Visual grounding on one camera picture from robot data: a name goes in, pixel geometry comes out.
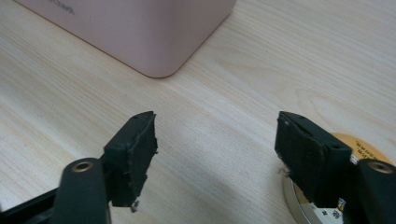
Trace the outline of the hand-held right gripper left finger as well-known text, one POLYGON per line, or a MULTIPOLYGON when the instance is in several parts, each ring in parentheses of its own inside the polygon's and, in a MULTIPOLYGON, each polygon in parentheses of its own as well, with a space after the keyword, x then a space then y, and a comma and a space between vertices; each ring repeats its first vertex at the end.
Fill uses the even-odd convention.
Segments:
POLYGON ((107 198, 113 206, 135 211, 151 160, 157 153, 153 111, 131 117, 106 144, 103 164, 107 198))

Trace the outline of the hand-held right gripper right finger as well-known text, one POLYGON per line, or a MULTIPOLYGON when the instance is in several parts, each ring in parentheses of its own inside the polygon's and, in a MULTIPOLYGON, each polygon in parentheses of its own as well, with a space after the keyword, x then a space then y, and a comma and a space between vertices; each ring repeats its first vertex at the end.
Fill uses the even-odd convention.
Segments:
POLYGON ((275 151, 310 203, 337 205, 343 188, 341 173, 350 165, 351 147, 310 119, 280 111, 275 151))

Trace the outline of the round tin with yellow label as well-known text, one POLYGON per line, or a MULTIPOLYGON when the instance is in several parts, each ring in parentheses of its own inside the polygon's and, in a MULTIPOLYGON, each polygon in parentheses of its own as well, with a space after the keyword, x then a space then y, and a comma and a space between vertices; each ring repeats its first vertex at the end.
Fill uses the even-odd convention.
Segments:
MULTIPOLYGON (((374 159, 392 164, 392 161, 376 147, 364 140, 346 133, 332 133, 333 136, 352 148, 351 161, 357 164, 362 159, 374 159)), ((284 175, 282 187, 287 206, 298 224, 343 224, 343 212, 347 202, 338 201, 334 208, 317 208, 304 196, 299 187, 284 175)))

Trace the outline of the pink plastic storage box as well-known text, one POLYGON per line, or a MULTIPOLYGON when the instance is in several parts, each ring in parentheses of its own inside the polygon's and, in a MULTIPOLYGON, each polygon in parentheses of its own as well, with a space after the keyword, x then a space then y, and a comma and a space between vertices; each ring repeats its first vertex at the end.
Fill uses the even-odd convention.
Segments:
POLYGON ((147 77, 168 77, 237 0, 15 1, 147 77))

